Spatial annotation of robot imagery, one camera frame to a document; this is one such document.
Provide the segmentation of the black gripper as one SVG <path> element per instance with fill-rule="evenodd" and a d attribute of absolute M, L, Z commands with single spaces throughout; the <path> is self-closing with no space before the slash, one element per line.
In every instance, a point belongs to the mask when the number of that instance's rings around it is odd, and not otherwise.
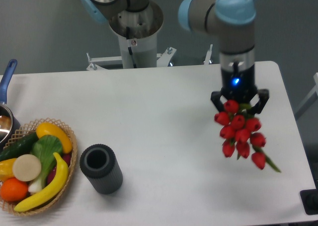
<path fill-rule="evenodd" d="M 250 108 L 250 115 L 260 114 L 269 100 L 269 90 L 259 89 L 255 85 L 255 65 L 250 68 L 230 72 L 221 69 L 222 88 L 221 91 L 211 93 L 211 101 L 219 112 L 224 112 L 224 104 L 221 102 L 223 96 L 226 100 L 235 100 L 238 103 L 250 103 L 254 96 L 258 95 L 258 102 Z"/>

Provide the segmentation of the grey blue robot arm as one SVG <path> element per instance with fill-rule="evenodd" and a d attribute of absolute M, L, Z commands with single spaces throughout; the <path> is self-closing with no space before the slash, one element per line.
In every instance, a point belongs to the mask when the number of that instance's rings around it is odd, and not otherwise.
<path fill-rule="evenodd" d="M 261 113 L 269 99 L 267 89 L 255 85 L 255 0 L 184 0 L 178 9 L 180 26 L 192 32 L 215 35 L 219 40 L 222 88 L 211 94 L 219 111 L 221 98 L 249 104 L 249 115 Z M 118 36 L 123 67 L 156 67 L 157 33 L 163 12 L 151 0 L 81 0 L 92 19 L 108 23 Z"/>

